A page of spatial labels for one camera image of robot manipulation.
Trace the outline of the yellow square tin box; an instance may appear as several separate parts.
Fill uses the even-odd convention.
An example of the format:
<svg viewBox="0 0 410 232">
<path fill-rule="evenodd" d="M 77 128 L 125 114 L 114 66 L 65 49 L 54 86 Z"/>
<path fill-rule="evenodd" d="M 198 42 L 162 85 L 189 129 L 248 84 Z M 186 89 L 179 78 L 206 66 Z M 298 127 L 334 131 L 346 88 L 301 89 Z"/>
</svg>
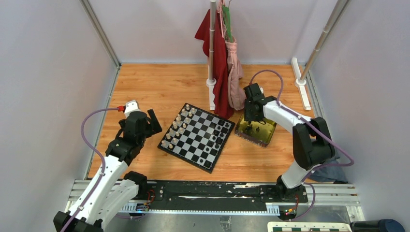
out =
<svg viewBox="0 0 410 232">
<path fill-rule="evenodd" d="M 253 144 L 266 148 L 271 142 L 276 125 L 276 122 L 269 119 L 263 119 L 261 122 L 247 122 L 245 121 L 245 115 L 242 114 L 236 124 L 234 134 Z"/>
</svg>

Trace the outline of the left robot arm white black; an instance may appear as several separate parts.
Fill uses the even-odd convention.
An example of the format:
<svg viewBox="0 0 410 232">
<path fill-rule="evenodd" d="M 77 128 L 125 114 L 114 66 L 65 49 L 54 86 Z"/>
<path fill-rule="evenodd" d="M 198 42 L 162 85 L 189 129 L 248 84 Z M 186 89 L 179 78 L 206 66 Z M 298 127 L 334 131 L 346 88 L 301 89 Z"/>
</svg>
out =
<svg viewBox="0 0 410 232">
<path fill-rule="evenodd" d="M 152 109 L 141 111 L 136 100 L 115 108 L 125 118 L 119 121 L 120 129 L 101 158 L 98 172 L 82 195 L 66 211 L 57 212 L 53 223 L 58 232 L 103 232 L 109 222 L 129 200 L 144 199 L 148 194 L 147 177 L 131 171 L 119 177 L 144 147 L 146 139 L 162 131 Z"/>
</svg>

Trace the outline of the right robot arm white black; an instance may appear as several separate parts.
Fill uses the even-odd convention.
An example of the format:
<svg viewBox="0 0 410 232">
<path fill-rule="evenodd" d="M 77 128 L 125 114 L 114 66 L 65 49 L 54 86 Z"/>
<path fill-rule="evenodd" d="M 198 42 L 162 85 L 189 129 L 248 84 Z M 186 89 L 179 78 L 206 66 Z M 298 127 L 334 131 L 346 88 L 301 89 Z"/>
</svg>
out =
<svg viewBox="0 0 410 232">
<path fill-rule="evenodd" d="M 295 112 L 276 97 L 266 97 L 258 84 L 246 86 L 244 92 L 245 121 L 268 119 L 292 135 L 294 162 L 276 183 L 278 199 L 288 202 L 296 196 L 308 173 L 335 157 L 327 123 L 322 117 L 311 118 Z"/>
</svg>

